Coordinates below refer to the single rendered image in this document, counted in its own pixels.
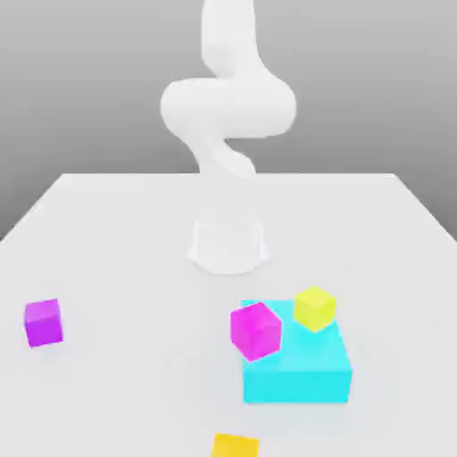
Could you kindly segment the small magenta cube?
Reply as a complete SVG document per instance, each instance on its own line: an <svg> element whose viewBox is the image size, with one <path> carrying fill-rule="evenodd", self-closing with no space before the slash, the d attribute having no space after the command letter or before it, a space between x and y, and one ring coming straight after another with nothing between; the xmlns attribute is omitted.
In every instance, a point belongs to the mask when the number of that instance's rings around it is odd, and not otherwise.
<svg viewBox="0 0 457 457"><path fill-rule="evenodd" d="M278 352L282 320L263 302L248 304L230 313L230 340L249 361Z"/></svg>

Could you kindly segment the small purple cube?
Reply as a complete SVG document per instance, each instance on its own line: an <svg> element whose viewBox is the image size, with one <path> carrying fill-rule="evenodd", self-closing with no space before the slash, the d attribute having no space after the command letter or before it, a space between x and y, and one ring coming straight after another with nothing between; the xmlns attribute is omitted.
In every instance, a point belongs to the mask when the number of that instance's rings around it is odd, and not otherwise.
<svg viewBox="0 0 457 457"><path fill-rule="evenodd" d="M30 347L63 341L61 309L57 299L26 304L23 322Z"/></svg>

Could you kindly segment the large cyan box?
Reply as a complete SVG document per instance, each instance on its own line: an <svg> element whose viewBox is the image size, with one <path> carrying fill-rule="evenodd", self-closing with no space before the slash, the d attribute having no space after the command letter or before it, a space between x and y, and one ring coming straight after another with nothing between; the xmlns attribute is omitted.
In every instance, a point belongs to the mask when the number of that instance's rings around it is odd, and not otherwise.
<svg viewBox="0 0 457 457"><path fill-rule="evenodd" d="M281 348L242 362L243 401L347 403L353 368L338 324L313 333L293 318L292 300L264 303L282 320Z"/></svg>

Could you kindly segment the small orange cube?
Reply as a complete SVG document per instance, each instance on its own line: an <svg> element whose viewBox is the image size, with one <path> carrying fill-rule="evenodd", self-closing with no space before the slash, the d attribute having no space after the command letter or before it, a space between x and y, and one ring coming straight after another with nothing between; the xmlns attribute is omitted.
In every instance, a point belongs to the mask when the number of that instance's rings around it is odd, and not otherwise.
<svg viewBox="0 0 457 457"><path fill-rule="evenodd" d="M210 457L258 457L259 440L218 433Z"/></svg>

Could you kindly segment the small yellow cube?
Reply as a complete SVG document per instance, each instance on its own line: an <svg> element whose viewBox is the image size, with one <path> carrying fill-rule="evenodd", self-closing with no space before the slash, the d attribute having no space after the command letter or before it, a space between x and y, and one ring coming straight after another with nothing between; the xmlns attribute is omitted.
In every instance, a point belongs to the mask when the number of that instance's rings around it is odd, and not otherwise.
<svg viewBox="0 0 457 457"><path fill-rule="evenodd" d="M336 316L336 298L320 287L312 286L295 296L294 319L317 333L331 325Z"/></svg>

